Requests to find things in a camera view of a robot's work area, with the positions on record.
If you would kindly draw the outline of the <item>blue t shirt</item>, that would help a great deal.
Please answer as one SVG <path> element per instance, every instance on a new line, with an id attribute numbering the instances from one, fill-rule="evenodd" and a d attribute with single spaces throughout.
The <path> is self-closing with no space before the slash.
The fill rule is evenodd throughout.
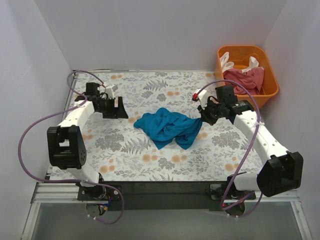
<path id="1" fill-rule="evenodd" d="M 202 124 L 201 118 L 190 118 L 179 112 L 170 112 L 162 107 L 156 113 L 143 114 L 133 126 L 136 129 L 141 129 L 159 150 L 173 140 L 186 150 L 193 145 Z"/>

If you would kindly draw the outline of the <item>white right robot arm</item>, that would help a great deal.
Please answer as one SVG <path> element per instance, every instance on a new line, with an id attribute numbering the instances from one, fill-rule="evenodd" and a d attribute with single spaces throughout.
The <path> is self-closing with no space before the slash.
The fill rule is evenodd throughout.
<path id="1" fill-rule="evenodd" d="M 260 191 L 272 197 L 301 186 L 303 157 L 281 145 L 261 122 L 258 112 L 247 100 L 238 100 L 231 85 L 216 87 L 215 101 L 205 89 L 196 90 L 192 99 L 200 102 L 198 111 L 203 122 L 214 125 L 225 118 L 250 141 L 258 154 L 262 169 L 254 173 L 237 173 L 227 179 L 226 192 L 237 199 L 245 191 Z"/>

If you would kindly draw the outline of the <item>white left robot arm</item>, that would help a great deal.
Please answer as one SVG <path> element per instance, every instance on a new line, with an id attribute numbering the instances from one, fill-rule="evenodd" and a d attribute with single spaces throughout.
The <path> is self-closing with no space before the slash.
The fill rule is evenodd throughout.
<path id="1" fill-rule="evenodd" d="M 106 187 L 99 183 L 101 175 L 87 161 L 82 129 L 94 113 L 104 119 L 128 119 L 123 98 L 115 97 L 117 85 L 106 86 L 88 82 L 85 92 L 75 99 L 75 109 L 58 125 L 47 130 L 49 161 L 53 167 L 66 170 L 79 180 L 83 187 L 90 187 L 89 194 L 95 200 L 106 196 Z"/>

